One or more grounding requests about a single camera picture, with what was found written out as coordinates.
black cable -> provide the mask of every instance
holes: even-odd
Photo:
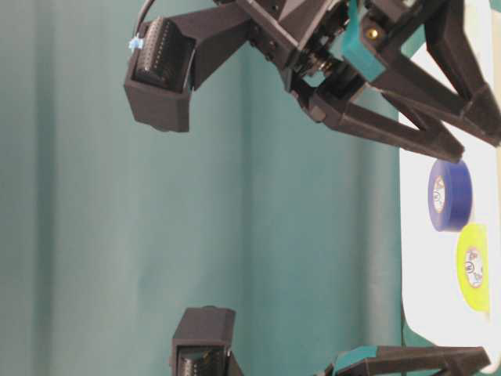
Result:
[[[149,10],[154,2],[155,2],[155,0],[145,0],[144,1],[144,4],[142,5],[141,10],[139,11],[138,21],[137,21],[137,24],[135,25],[135,28],[134,28],[134,35],[132,35],[133,38],[139,33],[139,28],[141,27],[142,22],[146,18],[146,15],[148,14],[148,12],[149,12]]]

gold screw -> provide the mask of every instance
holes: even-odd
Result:
[[[379,31],[375,28],[371,28],[367,31],[367,38],[373,41],[379,38]]]

teal backdrop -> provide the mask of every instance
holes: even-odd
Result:
[[[191,133],[136,124],[140,6],[2,5],[0,374],[168,375],[184,308],[207,304],[238,312],[249,375],[399,344],[397,150],[309,121],[249,46],[193,97]]]

tape roll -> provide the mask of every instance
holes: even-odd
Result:
[[[470,219],[473,189],[466,163],[436,161],[428,181],[428,210],[437,231],[459,232]]]
[[[460,234],[456,253],[457,276],[468,305],[489,311],[488,245],[485,226],[471,223]]]

blue tape roll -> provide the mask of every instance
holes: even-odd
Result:
[[[473,189],[467,165],[436,161],[428,182],[428,210],[437,231],[459,232],[468,224]]]

